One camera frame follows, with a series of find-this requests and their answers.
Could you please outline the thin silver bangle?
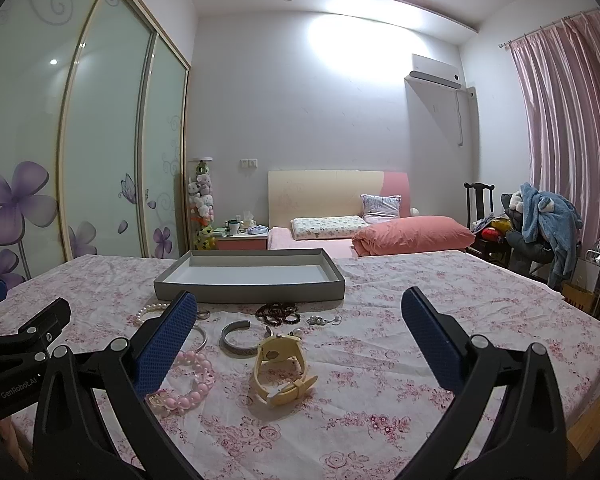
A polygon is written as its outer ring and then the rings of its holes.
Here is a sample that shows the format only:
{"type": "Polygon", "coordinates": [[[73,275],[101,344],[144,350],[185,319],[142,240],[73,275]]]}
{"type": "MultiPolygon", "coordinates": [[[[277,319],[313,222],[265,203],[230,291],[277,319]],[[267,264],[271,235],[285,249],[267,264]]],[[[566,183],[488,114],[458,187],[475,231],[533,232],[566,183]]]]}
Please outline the thin silver bangle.
{"type": "Polygon", "coordinates": [[[206,348],[206,345],[208,344],[208,334],[203,327],[198,325],[194,325],[192,327],[192,332],[198,335],[198,338],[196,339],[194,345],[194,352],[201,352],[202,350],[204,350],[204,348],[206,348]]]}

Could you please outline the cream yellow wristwatch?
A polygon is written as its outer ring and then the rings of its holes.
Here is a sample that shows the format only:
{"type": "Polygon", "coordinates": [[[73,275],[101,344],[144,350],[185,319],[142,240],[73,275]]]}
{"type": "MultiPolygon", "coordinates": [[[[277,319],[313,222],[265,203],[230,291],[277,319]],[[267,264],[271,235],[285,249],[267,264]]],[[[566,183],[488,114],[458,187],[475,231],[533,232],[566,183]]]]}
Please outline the cream yellow wristwatch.
{"type": "Polygon", "coordinates": [[[299,337],[277,334],[258,345],[252,385],[270,408],[302,399],[317,379],[310,373],[299,337]]]}

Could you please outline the small silver charm earrings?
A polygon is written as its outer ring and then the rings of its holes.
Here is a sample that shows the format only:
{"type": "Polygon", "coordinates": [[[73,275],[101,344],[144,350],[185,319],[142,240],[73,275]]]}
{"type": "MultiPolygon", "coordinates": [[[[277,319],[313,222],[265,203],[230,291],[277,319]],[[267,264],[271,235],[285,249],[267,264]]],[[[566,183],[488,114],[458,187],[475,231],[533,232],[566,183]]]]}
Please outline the small silver charm earrings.
{"type": "Polygon", "coordinates": [[[309,326],[327,326],[327,325],[339,325],[341,318],[339,315],[335,315],[333,318],[324,318],[321,315],[311,315],[306,319],[309,326]]]}

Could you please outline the pink floral bedsheet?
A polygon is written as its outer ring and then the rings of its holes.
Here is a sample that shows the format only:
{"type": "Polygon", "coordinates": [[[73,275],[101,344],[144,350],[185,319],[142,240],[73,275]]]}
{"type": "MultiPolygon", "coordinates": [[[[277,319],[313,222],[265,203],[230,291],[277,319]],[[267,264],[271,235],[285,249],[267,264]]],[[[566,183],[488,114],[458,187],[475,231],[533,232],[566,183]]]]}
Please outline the pink floral bedsheet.
{"type": "MultiPolygon", "coordinates": [[[[302,304],[302,349],[317,383],[299,402],[268,408],[251,387],[254,359],[219,346],[222,328],[254,307],[200,305],[204,350],[215,384],[198,408],[160,420],[206,479],[393,479],[451,403],[401,316],[405,289],[418,286],[468,334],[550,354],[567,426],[600,396],[600,322],[558,292],[464,252],[335,260],[341,302],[302,304]],[[340,324],[308,326],[312,315],[340,324]]],[[[55,344],[74,352],[131,337],[134,316],[155,302],[154,279],[169,260],[84,256],[18,285],[0,303],[0,335],[15,333],[57,297],[71,322],[55,344]]]]}

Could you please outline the folded salmon quilt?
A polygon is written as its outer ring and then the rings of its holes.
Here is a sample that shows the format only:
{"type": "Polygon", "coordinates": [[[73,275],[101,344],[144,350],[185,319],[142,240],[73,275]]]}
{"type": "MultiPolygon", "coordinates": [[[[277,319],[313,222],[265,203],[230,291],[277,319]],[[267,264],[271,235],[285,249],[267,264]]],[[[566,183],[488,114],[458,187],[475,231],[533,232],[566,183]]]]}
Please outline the folded salmon quilt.
{"type": "Polygon", "coordinates": [[[474,241],[470,229],[445,216],[407,217],[372,224],[352,237],[353,248],[361,257],[464,250],[474,241]]]}

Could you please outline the blue plush clothing pile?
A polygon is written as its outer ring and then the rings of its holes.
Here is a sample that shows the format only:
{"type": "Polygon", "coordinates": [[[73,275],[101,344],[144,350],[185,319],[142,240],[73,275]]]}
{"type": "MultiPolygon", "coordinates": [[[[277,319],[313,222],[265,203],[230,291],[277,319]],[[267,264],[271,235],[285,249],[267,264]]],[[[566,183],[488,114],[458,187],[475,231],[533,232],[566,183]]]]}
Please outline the blue plush clothing pile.
{"type": "Polygon", "coordinates": [[[532,263],[548,264],[547,285],[559,288],[570,280],[577,266],[583,220],[564,196],[539,191],[523,183],[501,202],[513,229],[505,234],[514,254],[530,269],[532,263]]]}

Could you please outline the pink nightstand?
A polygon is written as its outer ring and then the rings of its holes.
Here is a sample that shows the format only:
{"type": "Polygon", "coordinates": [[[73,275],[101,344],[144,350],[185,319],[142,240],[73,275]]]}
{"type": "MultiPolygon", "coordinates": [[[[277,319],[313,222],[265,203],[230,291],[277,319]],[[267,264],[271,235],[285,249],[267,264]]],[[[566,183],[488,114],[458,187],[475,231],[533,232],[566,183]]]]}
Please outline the pink nightstand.
{"type": "Polygon", "coordinates": [[[238,232],[235,235],[228,234],[227,228],[217,228],[213,235],[217,250],[268,249],[268,228],[257,229],[255,233],[238,232]]]}

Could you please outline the dark wooden chair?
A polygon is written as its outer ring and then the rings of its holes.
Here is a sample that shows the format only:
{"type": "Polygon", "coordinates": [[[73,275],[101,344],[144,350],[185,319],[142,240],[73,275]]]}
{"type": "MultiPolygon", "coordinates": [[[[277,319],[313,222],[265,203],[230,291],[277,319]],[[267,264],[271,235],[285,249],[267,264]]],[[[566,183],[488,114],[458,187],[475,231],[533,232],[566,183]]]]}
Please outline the dark wooden chair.
{"type": "Polygon", "coordinates": [[[473,229],[477,224],[483,222],[493,214],[494,191],[493,184],[481,182],[464,183],[466,192],[466,226],[473,229]]]}

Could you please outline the small purple pillow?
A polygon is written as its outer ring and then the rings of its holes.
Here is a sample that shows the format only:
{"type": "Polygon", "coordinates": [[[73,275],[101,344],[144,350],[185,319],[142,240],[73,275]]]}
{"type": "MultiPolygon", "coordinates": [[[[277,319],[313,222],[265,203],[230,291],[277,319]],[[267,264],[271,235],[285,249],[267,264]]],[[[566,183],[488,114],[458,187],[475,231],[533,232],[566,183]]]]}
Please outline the small purple pillow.
{"type": "Polygon", "coordinates": [[[369,223],[381,223],[401,217],[401,195],[362,194],[363,219],[369,223]]]}

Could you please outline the plush toy stack tube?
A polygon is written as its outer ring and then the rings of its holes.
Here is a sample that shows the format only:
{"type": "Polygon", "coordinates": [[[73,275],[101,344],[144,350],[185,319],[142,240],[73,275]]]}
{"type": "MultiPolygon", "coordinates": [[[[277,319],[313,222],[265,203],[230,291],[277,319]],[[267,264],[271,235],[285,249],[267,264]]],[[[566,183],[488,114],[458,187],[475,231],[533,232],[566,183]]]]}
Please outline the plush toy stack tube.
{"type": "Polygon", "coordinates": [[[211,157],[198,157],[187,163],[187,201],[190,248],[213,246],[214,198],[211,179],[211,157]]]}

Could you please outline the grey shallow tray box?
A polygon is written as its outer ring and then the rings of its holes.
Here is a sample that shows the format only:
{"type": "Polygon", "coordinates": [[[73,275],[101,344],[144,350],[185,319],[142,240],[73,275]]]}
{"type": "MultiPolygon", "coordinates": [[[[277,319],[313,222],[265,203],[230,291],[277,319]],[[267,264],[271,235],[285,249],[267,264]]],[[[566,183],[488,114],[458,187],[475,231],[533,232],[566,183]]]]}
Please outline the grey shallow tray box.
{"type": "Polygon", "coordinates": [[[346,280],[323,249],[188,252],[154,281],[156,297],[203,304],[340,301],[346,280]]]}

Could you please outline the pink small bed mattress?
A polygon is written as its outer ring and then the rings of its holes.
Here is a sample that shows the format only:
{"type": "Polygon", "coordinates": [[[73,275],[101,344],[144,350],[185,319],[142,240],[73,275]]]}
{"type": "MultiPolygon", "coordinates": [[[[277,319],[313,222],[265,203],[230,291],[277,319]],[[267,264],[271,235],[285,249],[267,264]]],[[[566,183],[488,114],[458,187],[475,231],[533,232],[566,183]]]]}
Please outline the pink small bed mattress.
{"type": "Polygon", "coordinates": [[[332,259],[358,258],[350,238],[295,240],[290,229],[279,226],[268,231],[268,249],[324,249],[332,259]]]}

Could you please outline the floral white pillow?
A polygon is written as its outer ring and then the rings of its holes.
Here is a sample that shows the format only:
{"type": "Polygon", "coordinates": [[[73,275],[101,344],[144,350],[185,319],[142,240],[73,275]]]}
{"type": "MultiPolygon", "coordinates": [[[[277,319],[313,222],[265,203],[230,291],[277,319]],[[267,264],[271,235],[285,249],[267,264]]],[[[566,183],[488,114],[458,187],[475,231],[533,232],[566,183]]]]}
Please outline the floral white pillow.
{"type": "Polygon", "coordinates": [[[300,217],[290,225],[295,240],[340,240],[351,238],[368,223],[360,216],[300,217]]]}

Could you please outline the sliding wardrobe with flowers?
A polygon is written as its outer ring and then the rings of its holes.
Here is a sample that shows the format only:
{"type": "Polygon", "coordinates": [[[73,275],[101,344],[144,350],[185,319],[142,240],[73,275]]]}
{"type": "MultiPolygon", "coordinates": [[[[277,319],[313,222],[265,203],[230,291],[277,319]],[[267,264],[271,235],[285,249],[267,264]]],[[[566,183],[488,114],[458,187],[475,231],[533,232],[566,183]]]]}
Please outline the sliding wardrobe with flowers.
{"type": "Polygon", "coordinates": [[[189,70],[142,0],[4,0],[1,281],[184,252],[189,70]]]}

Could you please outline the cream pink headboard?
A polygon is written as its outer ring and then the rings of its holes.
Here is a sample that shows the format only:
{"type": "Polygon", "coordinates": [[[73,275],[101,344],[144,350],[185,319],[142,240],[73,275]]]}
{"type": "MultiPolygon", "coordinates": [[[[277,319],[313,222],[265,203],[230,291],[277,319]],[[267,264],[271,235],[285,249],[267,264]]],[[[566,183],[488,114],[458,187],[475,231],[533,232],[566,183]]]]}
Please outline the cream pink headboard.
{"type": "Polygon", "coordinates": [[[362,194],[400,195],[400,216],[411,214],[405,172],[274,170],[268,173],[268,224],[289,228],[300,217],[362,216],[362,194]]]}

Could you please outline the white air conditioner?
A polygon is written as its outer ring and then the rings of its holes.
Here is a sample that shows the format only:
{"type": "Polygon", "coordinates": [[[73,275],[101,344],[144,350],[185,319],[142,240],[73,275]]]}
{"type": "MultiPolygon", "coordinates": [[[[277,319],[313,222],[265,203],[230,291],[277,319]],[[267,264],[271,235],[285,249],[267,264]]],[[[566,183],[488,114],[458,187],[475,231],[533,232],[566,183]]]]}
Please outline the white air conditioner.
{"type": "Polygon", "coordinates": [[[463,87],[460,70],[454,65],[418,54],[412,55],[412,66],[408,76],[450,89],[457,90],[463,87]]]}

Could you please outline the pink curtain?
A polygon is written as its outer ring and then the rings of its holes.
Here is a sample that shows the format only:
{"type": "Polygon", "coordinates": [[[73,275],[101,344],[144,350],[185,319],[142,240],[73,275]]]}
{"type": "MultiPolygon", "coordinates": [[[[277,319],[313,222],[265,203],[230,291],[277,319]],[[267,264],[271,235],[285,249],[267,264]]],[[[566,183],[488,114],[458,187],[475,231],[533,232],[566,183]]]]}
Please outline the pink curtain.
{"type": "Polygon", "coordinates": [[[531,183],[568,198],[582,246],[600,240],[600,10],[509,46],[527,113],[531,183]]]}

